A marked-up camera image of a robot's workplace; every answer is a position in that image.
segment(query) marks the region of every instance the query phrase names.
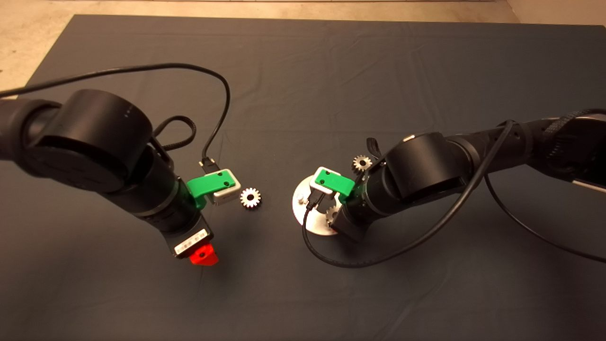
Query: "spur gear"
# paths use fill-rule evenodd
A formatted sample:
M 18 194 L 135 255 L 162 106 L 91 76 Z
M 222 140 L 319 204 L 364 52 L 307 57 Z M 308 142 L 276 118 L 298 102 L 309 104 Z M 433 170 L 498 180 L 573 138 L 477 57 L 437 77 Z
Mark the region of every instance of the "spur gear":
M 246 188 L 240 194 L 240 202 L 246 209 L 257 208 L 261 204 L 261 193 L 256 188 Z
M 333 221 L 335 220 L 335 217 L 337 216 L 337 213 L 339 213 L 339 209 L 336 206 L 330 206 L 326 210 L 326 223 L 328 224 L 328 227 L 332 225 Z
M 361 174 L 373 165 L 372 160 L 366 155 L 358 155 L 353 158 L 351 169 L 355 174 Z

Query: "concrete floor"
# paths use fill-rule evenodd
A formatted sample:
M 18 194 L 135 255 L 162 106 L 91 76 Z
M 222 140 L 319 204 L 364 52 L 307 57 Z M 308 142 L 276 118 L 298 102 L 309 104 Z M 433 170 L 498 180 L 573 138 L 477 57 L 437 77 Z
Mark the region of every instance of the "concrete floor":
M 606 24 L 606 0 L 178 2 L 0 0 L 0 89 L 24 85 L 74 14 Z

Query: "green bracket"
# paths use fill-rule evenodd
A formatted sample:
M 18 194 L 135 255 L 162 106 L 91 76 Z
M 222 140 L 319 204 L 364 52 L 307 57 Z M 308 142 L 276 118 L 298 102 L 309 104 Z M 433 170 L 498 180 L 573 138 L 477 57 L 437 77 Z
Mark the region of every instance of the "green bracket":
M 352 179 L 343 177 L 328 170 L 323 170 L 316 177 L 316 183 L 340 194 L 339 201 L 343 202 L 351 194 L 356 184 Z
M 187 187 L 196 200 L 196 207 L 198 209 L 203 209 L 206 206 L 205 195 L 219 192 L 235 185 L 236 180 L 231 177 L 229 172 L 225 171 L 210 173 L 187 182 Z

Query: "table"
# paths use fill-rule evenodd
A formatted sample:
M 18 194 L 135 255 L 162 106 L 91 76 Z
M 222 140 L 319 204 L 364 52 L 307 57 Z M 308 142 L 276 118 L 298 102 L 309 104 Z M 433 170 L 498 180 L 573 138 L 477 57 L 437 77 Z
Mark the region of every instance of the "table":
M 347 175 L 365 139 L 444 135 L 606 106 L 606 30 L 597 26 L 75 16 L 31 83 L 179 61 L 225 75 L 233 103 L 209 155 L 264 197 L 204 209 L 220 262 L 173 259 L 150 226 L 100 196 L 0 163 L 0 339 L 595 340 L 606 332 L 606 266 L 541 243 L 480 186 L 409 254 L 333 268 L 305 248 L 291 212 L 318 166 Z M 196 141 L 171 152 L 188 180 L 224 94 L 183 70 L 116 75 L 29 94 L 65 101 L 111 91 L 158 124 L 189 115 Z M 188 128 L 169 126 L 161 140 Z M 606 198 L 529 167 L 495 174 L 516 212 L 551 238 L 604 255 Z M 366 259 L 410 241 L 454 200 L 377 222 Z

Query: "sticker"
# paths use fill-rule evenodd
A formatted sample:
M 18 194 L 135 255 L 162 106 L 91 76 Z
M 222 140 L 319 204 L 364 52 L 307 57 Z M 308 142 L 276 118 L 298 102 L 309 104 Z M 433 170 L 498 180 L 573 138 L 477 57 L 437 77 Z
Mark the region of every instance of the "sticker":
M 182 254 L 183 251 L 187 250 L 192 245 L 201 241 L 202 239 L 206 238 L 207 236 L 208 236 L 208 232 L 206 232 L 206 229 L 201 229 L 200 231 L 196 232 L 195 235 L 192 235 L 188 239 L 185 239 L 180 244 L 175 246 L 175 253 L 177 253 L 177 255 Z

